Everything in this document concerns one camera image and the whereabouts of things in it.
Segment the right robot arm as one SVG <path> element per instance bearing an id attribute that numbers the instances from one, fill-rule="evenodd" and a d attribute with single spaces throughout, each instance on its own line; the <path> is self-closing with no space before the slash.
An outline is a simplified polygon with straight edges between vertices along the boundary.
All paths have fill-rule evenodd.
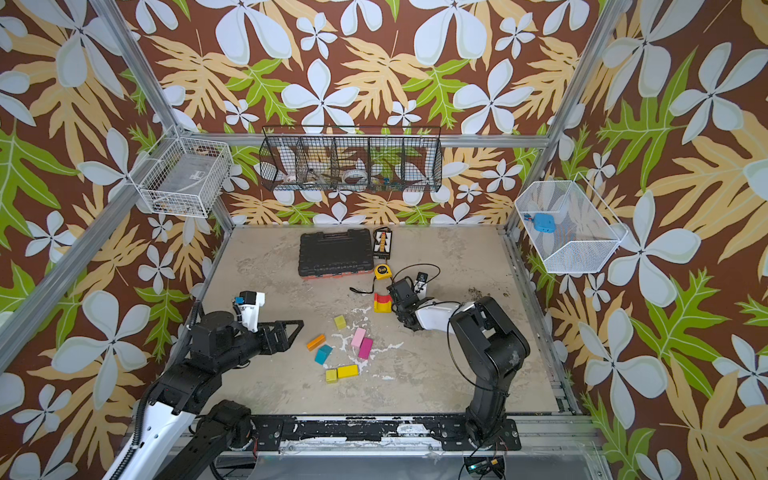
<path id="1" fill-rule="evenodd" d="M 388 287 L 397 319 L 412 331 L 442 331 L 456 339 L 475 375 L 465 410 L 465 431 L 475 447 L 485 447 L 501 434 L 510 385 L 531 348 L 498 302 L 484 296 L 473 302 L 421 298 L 407 280 Z"/>

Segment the magenta block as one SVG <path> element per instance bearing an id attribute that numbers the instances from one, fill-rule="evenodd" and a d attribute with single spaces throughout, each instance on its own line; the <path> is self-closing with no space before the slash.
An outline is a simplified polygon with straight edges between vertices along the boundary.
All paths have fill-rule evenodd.
<path id="1" fill-rule="evenodd" d="M 360 359 L 367 360 L 370 357 L 370 352 L 373 346 L 373 339 L 370 337 L 365 337 L 359 347 L 358 350 L 358 357 Z"/>

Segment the yellow arch block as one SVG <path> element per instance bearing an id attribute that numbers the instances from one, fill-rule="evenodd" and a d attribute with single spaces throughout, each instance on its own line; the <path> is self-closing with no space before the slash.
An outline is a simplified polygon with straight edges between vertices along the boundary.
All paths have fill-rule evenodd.
<path id="1" fill-rule="evenodd" d="M 392 304 L 390 301 L 387 302 L 374 302 L 374 312 L 375 313 L 391 313 L 392 312 Z"/>

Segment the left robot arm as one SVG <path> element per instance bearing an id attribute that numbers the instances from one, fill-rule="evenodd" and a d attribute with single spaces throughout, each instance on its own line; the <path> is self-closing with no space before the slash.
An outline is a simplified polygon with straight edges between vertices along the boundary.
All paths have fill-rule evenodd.
<path id="1" fill-rule="evenodd" d="M 266 322 L 251 332 L 231 312 L 204 315 L 191 329 L 189 356 L 142 395 L 133 433 L 106 479 L 196 479 L 230 448 L 252 440 L 251 410 L 222 400 L 202 413 L 223 375 L 251 358 L 288 351 L 302 320 Z"/>

